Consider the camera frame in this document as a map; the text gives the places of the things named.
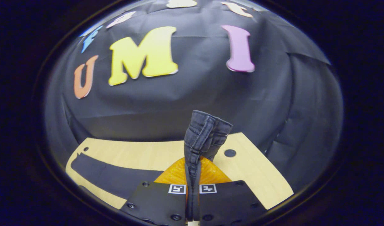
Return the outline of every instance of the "black cloth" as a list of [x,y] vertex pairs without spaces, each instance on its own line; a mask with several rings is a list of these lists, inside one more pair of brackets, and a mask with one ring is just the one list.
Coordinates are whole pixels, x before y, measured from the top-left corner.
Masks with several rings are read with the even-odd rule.
[[[182,140],[193,110],[243,132],[290,183],[303,188],[328,165],[343,121],[343,101],[327,57],[303,32],[270,11],[253,18],[221,1],[167,8],[167,1],[141,4],[131,19],[106,30],[103,24],[84,53],[77,37],[52,70],[46,89],[46,131],[53,155],[64,166],[86,137],[125,141]],[[230,44],[221,25],[243,28],[252,73],[226,66]],[[110,45],[131,37],[138,45],[150,30],[174,26],[172,75],[130,79],[110,86]],[[98,55],[93,86],[83,99],[73,92],[73,73]]]
[[76,156],[71,168],[93,185],[123,199],[128,199],[141,182],[154,181],[163,173],[114,166],[83,153]]

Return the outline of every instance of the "wooden table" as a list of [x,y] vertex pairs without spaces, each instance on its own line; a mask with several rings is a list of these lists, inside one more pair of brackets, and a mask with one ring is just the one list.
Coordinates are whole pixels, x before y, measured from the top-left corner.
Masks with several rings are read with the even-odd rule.
[[[224,151],[228,149],[235,150],[237,154],[226,157]],[[115,166],[164,171],[184,157],[184,141],[122,142],[87,138],[78,146],[67,162],[66,173],[77,185],[84,186],[104,202],[120,209],[126,199],[93,185],[70,167],[80,153]],[[243,133],[228,135],[213,163],[231,180],[244,180],[266,209],[293,194],[284,177]]]

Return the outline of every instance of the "black background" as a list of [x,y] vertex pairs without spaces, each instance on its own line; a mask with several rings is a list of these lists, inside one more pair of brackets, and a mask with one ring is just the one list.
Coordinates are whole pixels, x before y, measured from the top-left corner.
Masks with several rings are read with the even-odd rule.
[[[275,2],[304,22],[300,28],[340,75],[340,148],[348,158],[324,189],[274,225],[384,225],[384,1]],[[0,1],[0,225],[112,223],[51,176],[37,155],[29,111],[37,70],[54,43],[106,4]]]

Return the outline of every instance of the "hole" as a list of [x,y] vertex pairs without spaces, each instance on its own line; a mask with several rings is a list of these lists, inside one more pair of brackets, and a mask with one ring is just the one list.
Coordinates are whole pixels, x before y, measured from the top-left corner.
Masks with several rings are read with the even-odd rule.
[[227,156],[227,157],[234,157],[235,155],[237,154],[237,152],[235,150],[232,150],[232,149],[228,149],[224,152],[224,155]]

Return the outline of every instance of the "yellow letter m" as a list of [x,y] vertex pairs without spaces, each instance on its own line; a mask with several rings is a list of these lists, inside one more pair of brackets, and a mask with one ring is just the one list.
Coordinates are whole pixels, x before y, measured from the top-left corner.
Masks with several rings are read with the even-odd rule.
[[139,77],[143,62],[146,66],[142,73],[146,77],[173,74],[178,71],[178,65],[172,61],[171,35],[175,27],[159,27],[149,31],[137,46],[130,37],[120,39],[110,46],[113,51],[111,64],[110,86],[126,82],[128,75],[133,79]]

